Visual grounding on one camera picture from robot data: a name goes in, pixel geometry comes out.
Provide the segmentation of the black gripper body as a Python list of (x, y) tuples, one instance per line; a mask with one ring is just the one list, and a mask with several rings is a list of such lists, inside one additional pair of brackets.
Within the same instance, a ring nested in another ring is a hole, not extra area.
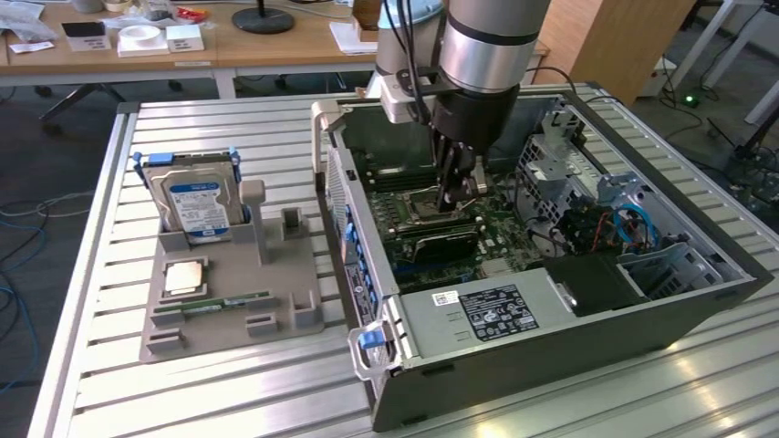
[(433, 151), (462, 143), (485, 153), (497, 141), (517, 100), (518, 87), (498, 93), (469, 90), (437, 95), (432, 113)]

